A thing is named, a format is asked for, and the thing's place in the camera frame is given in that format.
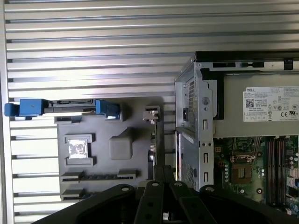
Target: blue release tab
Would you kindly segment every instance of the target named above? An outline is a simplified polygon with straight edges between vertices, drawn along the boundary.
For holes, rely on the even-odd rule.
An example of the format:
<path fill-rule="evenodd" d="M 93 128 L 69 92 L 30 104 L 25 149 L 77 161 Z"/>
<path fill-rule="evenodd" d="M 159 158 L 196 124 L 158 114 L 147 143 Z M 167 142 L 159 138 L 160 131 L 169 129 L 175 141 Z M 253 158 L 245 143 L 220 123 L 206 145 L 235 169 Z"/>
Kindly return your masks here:
<path fill-rule="evenodd" d="M 96 100 L 95 101 L 95 113 L 99 115 L 114 116 L 119 119 L 120 107 L 117 104 L 109 103 L 105 100 Z"/>
<path fill-rule="evenodd" d="M 20 116 L 36 117 L 41 116 L 44 108 L 48 105 L 48 101 L 44 99 L 21 99 L 20 100 Z"/>
<path fill-rule="evenodd" d="M 17 104 L 5 104 L 4 115 L 6 117 L 18 117 L 20 113 L 20 105 Z"/>

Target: blue latch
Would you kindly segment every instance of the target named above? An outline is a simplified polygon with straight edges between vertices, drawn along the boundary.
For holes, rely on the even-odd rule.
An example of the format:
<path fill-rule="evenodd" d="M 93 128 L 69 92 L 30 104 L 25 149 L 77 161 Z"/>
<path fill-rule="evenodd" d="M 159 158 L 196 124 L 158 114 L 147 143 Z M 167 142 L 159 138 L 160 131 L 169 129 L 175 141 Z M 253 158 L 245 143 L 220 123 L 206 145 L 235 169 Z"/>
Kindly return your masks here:
<path fill-rule="evenodd" d="M 118 104 L 113 104 L 105 100 L 96 100 L 95 113 L 99 115 L 104 115 L 106 118 L 115 117 L 115 119 L 119 119 L 120 107 Z"/>
<path fill-rule="evenodd" d="M 44 114 L 48 101 L 44 99 L 21 99 L 20 117 L 36 117 Z"/>
<path fill-rule="evenodd" d="M 36 117 L 44 113 L 93 112 L 109 119 L 120 119 L 120 106 L 105 100 L 63 100 L 21 99 L 20 105 L 5 104 L 4 115 L 8 117 Z"/>

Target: black mount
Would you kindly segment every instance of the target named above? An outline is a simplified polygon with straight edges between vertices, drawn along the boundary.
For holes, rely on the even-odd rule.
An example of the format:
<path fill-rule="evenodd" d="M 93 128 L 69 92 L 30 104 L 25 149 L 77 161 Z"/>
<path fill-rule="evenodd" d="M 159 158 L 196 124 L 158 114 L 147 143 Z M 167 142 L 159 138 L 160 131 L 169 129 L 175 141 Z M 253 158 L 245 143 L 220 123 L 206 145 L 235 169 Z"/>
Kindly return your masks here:
<path fill-rule="evenodd" d="M 119 184 L 35 224 L 298 224 L 297 218 L 233 192 L 204 186 L 200 192 L 174 180 L 171 166 L 156 165 L 156 179 L 135 189 Z M 169 220 L 163 220 L 164 213 Z"/>

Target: screw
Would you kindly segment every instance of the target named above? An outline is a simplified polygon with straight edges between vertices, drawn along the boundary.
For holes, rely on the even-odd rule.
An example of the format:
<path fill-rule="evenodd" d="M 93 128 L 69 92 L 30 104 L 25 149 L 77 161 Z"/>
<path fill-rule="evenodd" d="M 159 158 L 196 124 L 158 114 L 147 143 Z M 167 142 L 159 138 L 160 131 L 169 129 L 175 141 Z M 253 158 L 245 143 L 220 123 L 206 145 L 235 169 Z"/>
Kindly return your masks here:
<path fill-rule="evenodd" d="M 181 186 L 182 186 L 182 183 L 180 183 L 180 182 L 176 182 L 176 183 L 174 183 L 174 186 L 181 187 Z"/>
<path fill-rule="evenodd" d="M 207 190 L 207 191 L 210 191 L 210 192 L 213 192 L 215 189 L 212 188 L 212 187 L 207 187 L 206 190 Z"/>

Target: horizontal metal slats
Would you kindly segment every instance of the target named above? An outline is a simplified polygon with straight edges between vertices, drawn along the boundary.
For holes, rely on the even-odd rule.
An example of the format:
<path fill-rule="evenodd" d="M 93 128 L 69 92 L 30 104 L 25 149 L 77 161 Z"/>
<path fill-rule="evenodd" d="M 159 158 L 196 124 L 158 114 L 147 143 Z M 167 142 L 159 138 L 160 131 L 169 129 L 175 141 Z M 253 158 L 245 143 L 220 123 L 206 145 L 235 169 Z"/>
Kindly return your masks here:
<path fill-rule="evenodd" d="M 171 151 L 173 79 L 192 52 L 299 49 L 298 12 L 290 0 L 8 0 L 8 96 L 163 97 Z M 56 125 L 10 125 L 15 222 L 30 223 L 71 204 L 58 195 Z"/>

